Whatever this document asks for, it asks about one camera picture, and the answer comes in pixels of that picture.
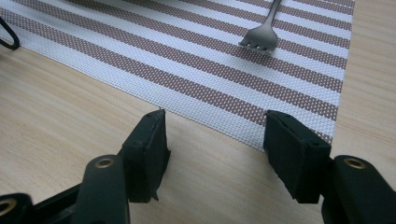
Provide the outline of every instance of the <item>light wood surface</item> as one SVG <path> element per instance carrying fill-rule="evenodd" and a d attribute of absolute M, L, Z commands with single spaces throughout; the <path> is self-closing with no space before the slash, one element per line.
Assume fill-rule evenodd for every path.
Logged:
<path fill-rule="evenodd" d="M 356 1 L 332 157 L 372 163 L 396 189 L 396 2 Z M 0 195 L 34 203 L 81 181 L 85 165 L 116 154 L 157 109 L 60 63 L 0 48 Z M 160 200 L 130 204 L 133 223 L 322 223 L 297 204 L 264 153 L 167 112 L 168 169 Z"/>

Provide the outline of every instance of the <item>placemat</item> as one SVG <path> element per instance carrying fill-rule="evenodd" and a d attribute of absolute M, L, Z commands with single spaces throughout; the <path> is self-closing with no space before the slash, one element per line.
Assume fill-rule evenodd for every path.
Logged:
<path fill-rule="evenodd" d="M 23 47 L 259 150 L 267 109 L 293 115 L 330 143 L 354 1 L 283 0 L 274 55 L 239 47 L 270 5 L 3 0 L 0 15 Z"/>

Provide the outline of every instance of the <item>brown stripe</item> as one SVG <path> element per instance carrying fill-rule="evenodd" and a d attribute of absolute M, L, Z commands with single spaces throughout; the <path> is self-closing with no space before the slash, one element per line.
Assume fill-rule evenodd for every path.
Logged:
<path fill-rule="evenodd" d="M 175 7 L 169 7 L 169 6 L 166 6 L 166 5 L 163 5 L 160 3 L 156 3 L 156 2 L 152 2 L 149 0 L 145 0 L 145 1 L 124 0 L 124 1 L 134 3 L 141 7 L 146 7 L 146 8 L 150 8 L 153 10 L 157 10 L 162 13 L 181 18 L 183 20 L 193 21 L 193 22 L 196 22 L 196 23 L 199 23 L 199 24 L 202 24 L 205 26 L 209 26 L 209 27 L 233 34 L 233 35 L 244 36 L 248 31 L 248 29 L 246 29 L 244 27 L 236 26 L 236 25 L 230 24 L 228 22 L 224 22 L 224 21 L 213 20 L 208 17 L 204 17 L 204 16 L 201 16 L 201 15 L 198 15 L 195 13 L 191 13 L 191 12 L 188 12 L 185 10 L 181 10 L 181 9 L 178 9 Z M 123 20 L 127 20 L 122 15 L 116 15 L 116 17 L 122 18 Z M 165 30 L 161 29 L 165 25 L 169 26 L 168 24 L 164 23 L 161 26 L 159 26 L 160 29 L 158 29 L 158 30 L 161 30 L 160 32 L 162 32 L 162 33 L 166 33 L 166 29 Z M 339 67 L 342 69 L 346 69 L 346 66 L 347 66 L 347 59 L 345 59 L 345 58 L 342 58 L 342 57 L 339 57 L 336 55 L 332 55 L 330 53 L 323 52 L 323 51 L 320 51 L 317 49 L 311 49 L 307 46 L 290 42 L 289 40 L 279 38 L 278 43 L 277 43 L 277 48 L 284 49 L 289 52 L 293 52 L 295 54 L 298 54 L 298 55 L 301 55 L 301 56 L 304 56 L 304 57 L 307 57 L 307 58 L 310 58 L 310 59 L 313 59 L 313 60 L 316 60 L 316 61 L 319 61 L 322 63 L 327 63 L 327 64 L 330 64 L 332 66 L 336 66 L 336 67 Z"/>
<path fill-rule="evenodd" d="M 317 136 L 319 136 L 321 139 L 323 139 L 325 142 L 329 143 L 330 145 L 332 144 L 332 137 L 325 134 L 325 133 L 321 133 L 318 132 L 316 130 L 311 130 L 312 132 L 314 132 Z"/>
<path fill-rule="evenodd" d="M 257 6 L 257 7 L 269 8 L 271 6 L 270 2 L 266 2 L 266 1 L 262 1 L 262 0 L 237 0 L 237 1 L 248 3 L 253 6 Z M 279 7 L 278 11 L 286 13 L 286 14 L 290 14 L 295 17 L 300 17 L 300 18 L 303 18 L 303 19 L 306 19 L 309 21 L 316 21 L 316 22 L 319 22 L 322 24 L 330 25 L 330 26 L 348 30 L 348 31 L 350 31 L 351 27 L 352 27 L 351 23 L 347 22 L 347 21 L 339 21 L 339 20 L 336 20 L 333 18 L 315 14 L 312 12 L 302 11 L 302 10 L 294 8 L 294 7 L 287 7 L 285 5 L 281 5 Z"/>
<path fill-rule="evenodd" d="M 350 7 L 337 6 L 332 3 L 322 2 L 322 1 L 318 1 L 318 0 L 316 0 L 316 1 L 315 0 L 293 0 L 293 1 L 304 3 L 306 5 L 313 6 L 313 7 L 321 7 L 324 9 L 328 9 L 330 11 L 340 12 L 340 13 L 347 14 L 347 15 L 353 15 L 353 8 L 350 8 Z"/>
<path fill-rule="evenodd" d="M 300 108 L 311 111 L 312 113 L 321 115 L 325 118 L 335 120 L 337 106 L 277 85 L 268 80 L 254 77 L 248 73 L 241 72 L 223 64 L 214 63 L 207 59 L 200 58 L 196 55 L 192 55 L 181 50 L 170 48 L 137 35 L 129 34 L 112 26 L 81 17 L 78 14 L 53 7 L 49 4 L 41 2 L 32 3 L 29 0 L 16 0 L 15 2 L 19 2 L 25 6 L 42 12 L 46 12 L 53 17 L 71 22 L 75 25 L 94 30 L 99 34 L 112 37 L 130 46 L 155 53 L 174 62 L 186 64 L 187 66 L 199 69 L 211 75 L 222 77 L 235 83 L 244 85 L 291 105 L 299 106 Z"/>
<path fill-rule="evenodd" d="M 186 2 L 189 4 L 194 4 L 199 7 L 206 7 L 212 10 L 216 10 L 218 12 L 226 13 L 235 17 L 243 18 L 250 21 L 256 22 L 264 22 L 265 16 L 248 12 L 239 8 L 235 7 L 228 7 L 218 3 L 206 1 L 206 0 L 179 0 L 182 2 Z M 274 20 L 273 22 L 274 27 L 295 33 L 297 35 L 303 35 L 309 37 L 311 39 L 316 39 L 321 42 L 325 42 L 328 44 L 332 44 L 341 48 L 348 49 L 349 48 L 349 40 L 336 36 L 336 35 L 329 35 L 325 34 L 316 30 L 308 29 L 303 26 L 295 25 L 286 21 Z"/>
<path fill-rule="evenodd" d="M 320 73 L 310 71 L 308 69 L 304 69 L 298 65 L 292 64 L 292 63 L 287 63 L 283 62 L 279 59 L 276 58 L 269 58 L 266 57 L 265 60 L 263 59 L 262 55 L 260 53 L 252 51 L 252 50 L 246 50 L 246 49 L 241 49 L 236 45 L 232 45 L 226 42 L 219 41 L 215 38 L 211 38 L 205 35 L 198 35 L 194 32 L 190 32 L 163 22 L 159 21 L 154 21 L 151 19 L 148 19 L 146 17 L 142 17 L 140 15 L 127 12 L 127 11 L 121 11 L 118 8 L 114 8 L 108 5 L 100 4 L 97 2 L 93 1 L 77 1 L 77 0 L 69 0 L 69 2 L 74 2 L 76 4 L 80 4 L 81 6 L 84 7 L 89 7 L 94 10 L 98 10 L 104 13 L 108 13 L 114 17 L 121 18 L 126 21 L 130 21 L 142 26 L 146 26 L 150 29 L 175 36 L 177 38 L 181 38 L 187 41 L 190 41 L 192 43 L 196 43 L 202 46 L 205 46 L 210 49 L 215 49 L 220 52 L 224 52 L 230 55 L 233 55 L 238 58 L 242 58 L 263 66 L 270 67 L 272 69 L 275 69 L 279 72 L 288 74 L 292 77 L 297 77 L 299 79 L 311 82 L 313 84 L 319 85 L 321 87 L 330 89 L 332 91 L 340 91 L 342 87 L 342 81 L 333 78 L 333 77 L 328 77 L 325 75 L 322 75 Z M 284 45 L 286 48 L 293 49 L 298 46 L 295 44 L 293 45 L 292 43 L 288 42 L 283 42 L 279 41 L 282 45 Z M 329 61 L 332 58 L 326 58 L 327 55 L 318 55 L 316 58 L 320 58 L 322 61 Z"/>
<path fill-rule="evenodd" d="M 89 55 L 103 63 L 107 63 L 128 73 L 142 77 L 145 80 L 164 86 L 165 88 L 169 88 L 173 91 L 188 95 L 197 100 L 224 109 L 239 117 L 262 125 L 265 110 L 258 106 L 252 105 L 220 91 L 210 89 L 198 83 L 194 83 L 185 78 L 166 73 L 160 69 L 127 58 L 116 52 L 104 49 L 83 39 L 55 30 L 39 22 L 21 17 L 5 9 L 0 8 L 0 12 L 6 18 L 9 18 L 9 23 L 19 26 L 24 30 L 32 32 L 36 35 L 41 35 L 58 44 Z"/>

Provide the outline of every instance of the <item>fork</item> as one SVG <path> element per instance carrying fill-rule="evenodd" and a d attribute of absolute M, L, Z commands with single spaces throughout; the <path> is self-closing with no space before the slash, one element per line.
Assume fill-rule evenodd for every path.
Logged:
<path fill-rule="evenodd" d="M 264 23 L 259 27 L 248 30 L 244 39 L 239 43 L 240 46 L 265 55 L 271 55 L 274 52 L 277 45 L 277 34 L 272 27 L 272 22 L 281 1 L 274 0 Z"/>

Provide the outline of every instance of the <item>black clamp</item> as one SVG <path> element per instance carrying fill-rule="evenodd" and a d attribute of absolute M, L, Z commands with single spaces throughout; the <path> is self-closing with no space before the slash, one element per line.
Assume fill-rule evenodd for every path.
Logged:
<path fill-rule="evenodd" d="M 298 203 L 318 203 L 324 223 L 396 223 L 396 192 L 368 161 L 332 160 L 331 146 L 296 118 L 266 113 L 263 147 L 268 160 Z"/>
<path fill-rule="evenodd" d="M 170 153 L 165 111 L 148 113 L 118 155 L 87 164 L 81 184 L 35 205 L 27 194 L 0 196 L 0 223 L 130 223 L 128 200 L 158 200 Z"/>

